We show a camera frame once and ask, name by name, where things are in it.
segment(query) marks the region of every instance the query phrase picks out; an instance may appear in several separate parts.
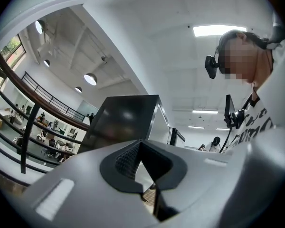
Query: wooden handrail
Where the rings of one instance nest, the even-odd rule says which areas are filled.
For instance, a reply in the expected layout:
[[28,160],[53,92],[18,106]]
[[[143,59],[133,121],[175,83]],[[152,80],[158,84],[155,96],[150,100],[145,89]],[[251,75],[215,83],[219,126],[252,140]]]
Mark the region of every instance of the wooden handrail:
[[46,102],[42,97],[37,95],[31,88],[29,88],[19,77],[15,74],[15,72],[9,67],[9,65],[4,60],[3,56],[0,54],[0,68],[6,74],[6,76],[10,79],[10,81],[18,88],[27,98],[29,98],[35,104],[38,104],[40,108],[49,112],[53,116],[58,119],[70,124],[76,128],[87,131],[89,126],[85,123],[80,123],[73,118],[63,114],[50,103]]

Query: light fixture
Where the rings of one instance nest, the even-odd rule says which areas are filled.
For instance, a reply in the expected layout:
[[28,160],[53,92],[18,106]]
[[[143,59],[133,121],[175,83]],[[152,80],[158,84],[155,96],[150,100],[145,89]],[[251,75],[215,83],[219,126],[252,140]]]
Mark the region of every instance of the light fixture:
[[189,128],[205,129],[204,127],[188,126]]
[[84,77],[85,77],[85,80],[86,80],[89,84],[91,84],[91,85],[93,85],[93,86],[95,86],[95,85],[97,84],[97,78],[96,78],[96,75],[95,75],[95,74],[88,73],[88,74],[86,74]]
[[217,113],[219,113],[219,111],[193,110],[192,113],[199,113],[199,114],[217,114]]
[[75,90],[77,90],[79,93],[82,92],[82,88],[81,87],[76,87]]
[[218,130],[218,131],[229,131],[230,129],[229,128],[217,128],[216,130]]
[[245,27],[232,26],[232,25],[205,25],[193,27],[195,37],[199,36],[221,36],[226,32],[237,29],[246,32]]
[[35,21],[35,26],[36,26],[36,29],[37,29],[39,34],[42,34],[42,32],[46,28],[45,22],[43,20],[40,20],[40,19]]
[[45,59],[45,60],[43,60],[43,62],[44,62],[44,64],[48,67],[49,66],[49,60],[47,60],[47,59]]

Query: window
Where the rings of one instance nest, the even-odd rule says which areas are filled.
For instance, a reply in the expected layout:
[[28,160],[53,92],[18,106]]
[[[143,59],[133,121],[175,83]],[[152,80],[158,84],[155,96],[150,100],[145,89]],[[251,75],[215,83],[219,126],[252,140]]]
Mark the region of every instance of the window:
[[19,35],[13,37],[0,53],[7,64],[13,68],[20,58],[26,53]]

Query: cable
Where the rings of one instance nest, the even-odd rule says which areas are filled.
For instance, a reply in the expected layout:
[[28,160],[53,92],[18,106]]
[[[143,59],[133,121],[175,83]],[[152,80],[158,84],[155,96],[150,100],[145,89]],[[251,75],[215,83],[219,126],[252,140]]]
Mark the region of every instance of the cable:
[[223,151],[223,149],[224,149],[225,145],[227,144],[227,141],[228,141],[229,135],[230,135],[230,133],[231,133],[231,129],[232,129],[232,128],[230,128],[229,133],[228,133],[228,136],[227,136],[227,138],[226,138],[226,140],[225,140],[225,142],[224,142],[223,147],[220,149],[219,153],[222,153],[222,151]]

